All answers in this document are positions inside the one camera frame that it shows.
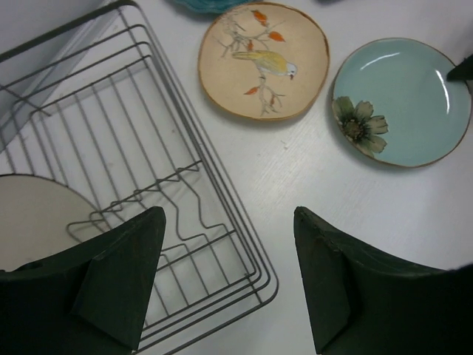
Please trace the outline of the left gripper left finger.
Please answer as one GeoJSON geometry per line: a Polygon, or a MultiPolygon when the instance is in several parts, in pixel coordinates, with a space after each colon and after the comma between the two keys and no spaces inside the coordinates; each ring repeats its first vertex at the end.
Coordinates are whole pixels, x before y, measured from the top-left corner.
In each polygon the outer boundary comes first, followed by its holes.
{"type": "Polygon", "coordinates": [[[1,352],[137,350],[165,228],[165,212],[154,206],[77,246],[3,271],[1,352]]]}

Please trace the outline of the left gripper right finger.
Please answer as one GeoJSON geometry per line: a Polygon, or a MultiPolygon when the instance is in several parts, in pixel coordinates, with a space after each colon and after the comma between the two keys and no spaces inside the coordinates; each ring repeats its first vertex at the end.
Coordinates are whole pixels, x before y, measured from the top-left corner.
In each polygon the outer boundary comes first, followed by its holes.
{"type": "Polygon", "coordinates": [[[471,266],[403,260],[302,206],[293,231],[318,354],[472,352],[471,266]]]}

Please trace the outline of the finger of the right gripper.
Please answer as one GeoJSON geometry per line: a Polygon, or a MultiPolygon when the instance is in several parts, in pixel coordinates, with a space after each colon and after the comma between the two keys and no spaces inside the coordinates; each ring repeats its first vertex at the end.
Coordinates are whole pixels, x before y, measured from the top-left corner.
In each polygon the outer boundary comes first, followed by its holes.
{"type": "Polygon", "coordinates": [[[472,81],[473,80],[473,55],[465,58],[460,64],[450,70],[446,76],[447,81],[472,81]]]}

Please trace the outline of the light blue flower plate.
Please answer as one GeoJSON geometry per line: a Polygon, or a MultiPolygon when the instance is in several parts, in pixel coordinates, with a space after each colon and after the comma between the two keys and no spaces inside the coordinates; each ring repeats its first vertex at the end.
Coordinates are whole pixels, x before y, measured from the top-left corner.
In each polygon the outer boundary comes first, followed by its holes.
{"type": "Polygon", "coordinates": [[[332,111],[342,135],[370,159],[404,168],[428,166],[463,140],[472,95],[448,81],[454,63],[410,38],[383,38],[352,52],[340,66],[332,111]]]}

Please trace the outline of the beige tree pattern plate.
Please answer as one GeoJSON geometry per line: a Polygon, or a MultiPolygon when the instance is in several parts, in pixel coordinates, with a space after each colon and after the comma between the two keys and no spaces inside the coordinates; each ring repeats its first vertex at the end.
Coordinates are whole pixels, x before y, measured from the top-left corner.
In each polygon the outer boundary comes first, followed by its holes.
{"type": "Polygon", "coordinates": [[[96,208],[44,177],[1,176],[1,269],[13,271],[110,230],[96,208]]]}

